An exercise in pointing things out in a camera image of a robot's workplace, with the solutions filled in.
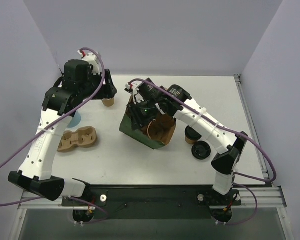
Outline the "green paper bag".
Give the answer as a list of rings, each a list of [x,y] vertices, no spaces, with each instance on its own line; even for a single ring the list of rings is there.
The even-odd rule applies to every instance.
[[[157,109],[156,103],[163,93],[146,85],[138,89],[137,96],[142,101],[137,102],[134,95],[129,98],[119,131],[153,150],[167,146],[177,120]]]

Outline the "brown paper coffee cup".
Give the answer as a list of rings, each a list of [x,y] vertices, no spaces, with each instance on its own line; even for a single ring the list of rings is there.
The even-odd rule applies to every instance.
[[[190,126],[187,126],[185,128],[184,133],[185,133],[185,141],[190,145],[195,144],[197,141],[199,141],[202,138],[202,136]]]

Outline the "single brown pulp cup carrier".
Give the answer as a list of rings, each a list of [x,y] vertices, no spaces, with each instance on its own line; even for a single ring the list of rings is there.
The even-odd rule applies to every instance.
[[[153,120],[147,127],[146,133],[149,139],[157,141],[163,146],[170,143],[176,129],[176,121],[173,117],[163,115]]]

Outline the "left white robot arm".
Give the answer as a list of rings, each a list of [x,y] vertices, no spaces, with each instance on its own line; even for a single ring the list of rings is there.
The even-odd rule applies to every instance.
[[[88,54],[66,62],[64,74],[45,93],[29,152],[19,169],[9,173],[8,181],[50,201],[73,197],[81,206],[90,203],[88,183],[53,176],[53,162],[64,131],[77,110],[90,100],[112,99],[116,93],[110,71],[99,56]]]

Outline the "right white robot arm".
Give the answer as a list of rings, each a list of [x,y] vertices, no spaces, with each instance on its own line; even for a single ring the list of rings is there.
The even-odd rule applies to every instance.
[[[246,145],[244,132],[229,134],[227,128],[213,118],[207,109],[181,86],[156,86],[151,79],[134,79],[125,85],[132,102],[127,105],[133,130],[141,130],[159,116],[179,120],[201,135],[216,150],[211,161],[215,180],[211,197],[223,204],[230,197],[235,181],[235,169]]]

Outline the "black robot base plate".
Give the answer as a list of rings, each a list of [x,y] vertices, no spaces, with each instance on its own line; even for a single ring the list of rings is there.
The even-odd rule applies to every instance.
[[[90,220],[203,220],[211,214],[230,220],[225,207],[242,204],[238,190],[221,195],[211,185],[92,185],[81,199],[99,207]]]

